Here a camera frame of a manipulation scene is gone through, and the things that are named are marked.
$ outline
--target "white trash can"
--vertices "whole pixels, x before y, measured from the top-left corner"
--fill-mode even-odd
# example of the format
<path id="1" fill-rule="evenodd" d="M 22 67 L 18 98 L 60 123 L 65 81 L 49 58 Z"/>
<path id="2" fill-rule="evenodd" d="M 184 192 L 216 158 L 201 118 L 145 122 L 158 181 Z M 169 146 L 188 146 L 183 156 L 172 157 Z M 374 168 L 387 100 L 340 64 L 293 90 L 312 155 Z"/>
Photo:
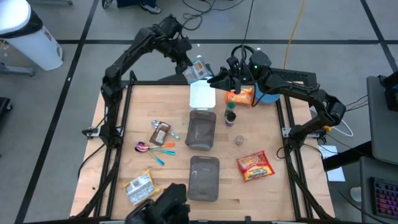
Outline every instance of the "white trash can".
<path id="1" fill-rule="evenodd" d="M 0 0 L 0 39 L 43 70 L 62 65 L 62 48 L 26 0 Z"/>

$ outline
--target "orange snack bag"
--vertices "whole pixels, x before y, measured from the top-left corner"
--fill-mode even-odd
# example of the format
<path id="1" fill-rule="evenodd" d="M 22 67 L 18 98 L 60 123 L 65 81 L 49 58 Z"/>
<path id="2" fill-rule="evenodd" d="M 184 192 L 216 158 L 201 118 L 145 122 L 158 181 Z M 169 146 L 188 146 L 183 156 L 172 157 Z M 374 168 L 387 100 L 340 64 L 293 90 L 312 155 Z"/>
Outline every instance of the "orange snack bag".
<path id="1" fill-rule="evenodd" d="M 249 105 L 253 101 L 253 88 L 243 88 L 240 94 L 235 94 L 234 90 L 226 92 L 225 102 L 234 102 L 241 105 Z"/>
<path id="2" fill-rule="evenodd" d="M 236 159 L 244 181 L 275 174 L 264 151 Z"/>

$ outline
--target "red snack bag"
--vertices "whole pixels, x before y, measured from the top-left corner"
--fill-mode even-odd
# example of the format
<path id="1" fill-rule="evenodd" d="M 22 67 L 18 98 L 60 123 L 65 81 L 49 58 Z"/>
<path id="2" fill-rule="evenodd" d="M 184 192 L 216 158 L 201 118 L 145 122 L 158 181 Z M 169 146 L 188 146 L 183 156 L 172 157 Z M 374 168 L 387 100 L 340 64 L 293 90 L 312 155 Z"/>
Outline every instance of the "red snack bag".
<path id="1" fill-rule="evenodd" d="M 244 181 L 275 174 L 264 151 L 236 159 Z"/>

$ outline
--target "white container lid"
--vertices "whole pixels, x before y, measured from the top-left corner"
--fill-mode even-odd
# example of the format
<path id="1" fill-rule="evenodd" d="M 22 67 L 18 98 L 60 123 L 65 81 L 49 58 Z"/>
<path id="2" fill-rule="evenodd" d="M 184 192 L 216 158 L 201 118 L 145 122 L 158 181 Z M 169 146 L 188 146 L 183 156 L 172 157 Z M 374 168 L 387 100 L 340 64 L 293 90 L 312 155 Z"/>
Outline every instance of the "white container lid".
<path id="1" fill-rule="evenodd" d="M 30 5 L 26 0 L 0 0 L 0 34 L 23 28 L 30 19 Z"/>
<path id="2" fill-rule="evenodd" d="M 191 108 L 205 110 L 216 106 L 216 89 L 210 87 L 207 80 L 199 80 L 191 84 L 190 100 Z"/>

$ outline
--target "concrete floor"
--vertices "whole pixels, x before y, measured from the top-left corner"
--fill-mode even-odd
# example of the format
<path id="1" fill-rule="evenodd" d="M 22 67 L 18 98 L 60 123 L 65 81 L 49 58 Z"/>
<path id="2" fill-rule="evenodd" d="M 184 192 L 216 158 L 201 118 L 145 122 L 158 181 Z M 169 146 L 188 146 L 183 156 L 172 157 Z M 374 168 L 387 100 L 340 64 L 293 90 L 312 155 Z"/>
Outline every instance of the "concrete floor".
<path id="1" fill-rule="evenodd" d="M 44 21 L 46 28 L 62 44 L 64 64 L 51 72 L 37 68 L 37 75 L 32 78 L 0 75 L 0 96 L 10 97 L 14 104 L 13 111 L 0 131 L 0 202 L 5 205 L 0 210 L 1 223 L 15 222 L 37 159 L 46 144 L 49 144 L 49 151 L 24 221 L 68 218 L 75 193 L 76 173 L 86 147 L 81 130 L 91 124 L 105 68 L 128 48 L 123 41 L 106 43 L 109 40 L 131 40 L 141 27 L 151 26 L 170 13 L 182 20 L 184 12 L 192 12 L 182 1 L 158 2 L 163 9 L 160 15 L 149 14 L 138 7 L 118 9 L 116 0 L 106 10 L 98 0 L 74 0 L 73 6 L 57 2 L 32 2 L 32 8 Z M 202 9 L 206 7 L 197 0 L 187 2 Z M 226 8 L 236 2 L 219 0 L 215 7 Z M 395 25 L 398 2 L 366 2 L 382 36 L 386 40 L 398 40 Z M 248 39 L 257 40 L 258 44 L 252 44 L 252 47 L 260 47 L 265 51 L 274 67 L 283 66 L 286 45 L 269 43 L 274 39 L 289 39 L 300 4 L 301 1 L 294 0 L 254 2 Z M 244 37 L 250 5 L 251 1 L 246 0 L 229 11 L 212 11 L 203 16 L 203 24 L 198 30 L 184 31 L 189 38 L 202 43 L 195 44 L 189 56 L 204 56 L 216 71 L 219 66 L 226 65 L 230 50 Z M 88 20 L 90 11 L 94 12 L 92 22 Z M 187 26 L 193 27 L 195 23 L 189 22 Z M 349 103 L 366 94 L 367 76 L 392 73 L 391 64 L 382 48 L 385 42 L 375 44 L 367 41 L 379 38 L 361 1 L 307 0 L 295 39 L 338 42 L 320 44 L 304 41 L 292 45 L 287 68 L 315 72 L 322 88 L 342 102 Z M 398 57 L 398 45 L 388 45 L 388 49 L 392 56 Z M 162 57 L 157 53 L 142 57 L 134 66 L 138 79 L 158 80 L 173 74 L 174 65 Z M 4 58 L 3 55 L 0 55 L 0 60 L 21 63 L 10 57 Z M 31 64 L 23 57 L 22 60 L 25 65 Z M 67 78 L 71 78 L 70 83 L 65 82 Z M 70 87 L 61 108 L 63 99 L 60 94 L 68 84 Z M 370 139 L 366 107 L 347 113 L 345 121 L 354 131 L 354 137 L 348 138 L 334 132 L 332 136 L 349 146 Z M 55 124 L 55 131 L 49 131 L 49 126 L 54 127 Z M 46 135 L 51 137 L 52 133 L 52 138 L 45 142 Z M 340 152 L 347 150 L 332 139 L 328 143 L 336 144 Z M 343 170 L 346 182 L 334 185 L 348 196 L 351 187 L 359 186 L 359 165 L 352 164 Z M 333 189 L 331 195 L 338 218 L 361 221 L 360 212 Z"/>

